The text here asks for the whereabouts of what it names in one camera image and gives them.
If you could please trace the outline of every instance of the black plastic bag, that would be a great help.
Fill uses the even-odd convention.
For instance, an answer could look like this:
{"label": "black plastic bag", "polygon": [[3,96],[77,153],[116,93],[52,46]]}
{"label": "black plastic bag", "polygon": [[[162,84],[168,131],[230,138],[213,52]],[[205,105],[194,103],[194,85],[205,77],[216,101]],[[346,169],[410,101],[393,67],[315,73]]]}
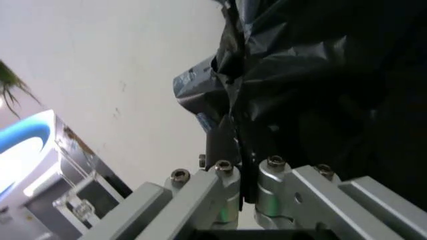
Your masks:
{"label": "black plastic bag", "polygon": [[208,154],[206,167],[241,162],[250,203],[258,163],[277,154],[293,168],[327,164],[342,180],[369,175],[427,210],[426,9],[422,0],[224,2],[215,57],[174,79],[208,139],[215,129],[227,139],[207,141],[228,150]]}

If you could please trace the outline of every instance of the screw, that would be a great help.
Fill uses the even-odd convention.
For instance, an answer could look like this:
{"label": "screw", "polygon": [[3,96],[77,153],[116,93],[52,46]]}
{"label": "screw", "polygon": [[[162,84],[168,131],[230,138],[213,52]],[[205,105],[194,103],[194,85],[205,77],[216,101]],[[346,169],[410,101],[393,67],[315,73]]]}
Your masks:
{"label": "screw", "polygon": [[227,160],[219,160],[215,163],[215,170],[224,173],[231,173],[233,171],[233,165]]}
{"label": "screw", "polygon": [[273,155],[267,158],[267,164],[274,169],[283,170],[285,168],[286,161],[281,156]]}
{"label": "screw", "polygon": [[334,171],[332,171],[330,166],[326,164],[319,164],[314,168],[320,173],[320,175],[322,175],[329,181],[332,181],[332,178],[334,177]]}
{"label": "screw", "polygon": [[201,169],[204,169],[206,167],[206,154],[200,154],[198,156],[198,166]]}
{"label": "screw", "polygon": [[170,174],[172,184],[182,186],[190,180],[190,173],[186,169],[178,168]]}

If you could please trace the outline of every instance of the white wall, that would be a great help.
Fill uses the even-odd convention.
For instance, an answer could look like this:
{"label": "white wall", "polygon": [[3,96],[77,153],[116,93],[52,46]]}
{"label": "white wall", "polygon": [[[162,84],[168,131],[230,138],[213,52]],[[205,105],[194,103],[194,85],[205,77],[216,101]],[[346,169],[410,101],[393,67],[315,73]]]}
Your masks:
{"label": "white wall", "polygon": [[172,79],[223,26],[212,0],[0,0],[0,58],[134,189],[197,170],[205,134]]}

